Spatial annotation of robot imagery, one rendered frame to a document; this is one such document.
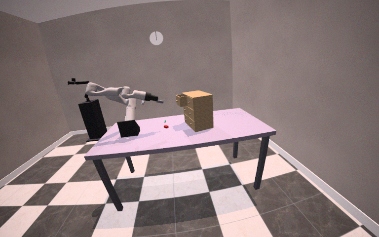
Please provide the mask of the small wooden chest of drawers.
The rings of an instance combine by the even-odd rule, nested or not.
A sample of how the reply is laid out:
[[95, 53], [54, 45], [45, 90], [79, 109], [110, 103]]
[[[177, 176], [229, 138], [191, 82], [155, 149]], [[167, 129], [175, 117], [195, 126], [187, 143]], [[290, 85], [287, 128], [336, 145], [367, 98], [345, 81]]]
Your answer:
[[[202, 92], [202, 91], [197, 91]], [[213, 121], [213, 95], [202, 92], [187, 93], [187, 97], [191, 97], [193, 101], [194, 126], [195, 132], [214, 128]]]

